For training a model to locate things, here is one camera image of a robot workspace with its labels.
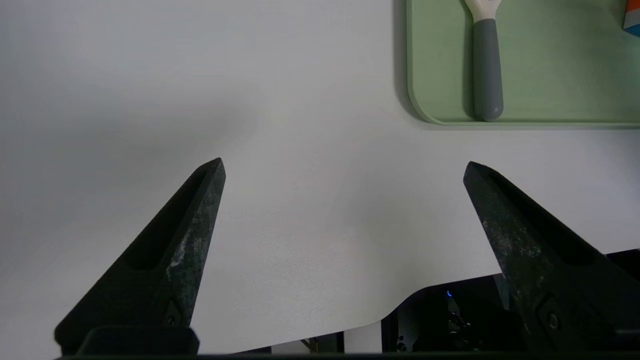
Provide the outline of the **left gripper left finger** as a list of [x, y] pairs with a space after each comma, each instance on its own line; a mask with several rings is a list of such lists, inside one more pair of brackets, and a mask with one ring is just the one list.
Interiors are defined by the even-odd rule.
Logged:
[[199, 166], [54, 330], [63, 357], [195, 357], [191, 321], [226, 169]]

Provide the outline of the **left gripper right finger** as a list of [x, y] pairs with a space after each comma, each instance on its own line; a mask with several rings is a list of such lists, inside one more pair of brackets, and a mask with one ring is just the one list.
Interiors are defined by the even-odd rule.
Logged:
[[639, 349], [632, 273], [493, 168], [471, 161], [462, 181], [535, 348]]

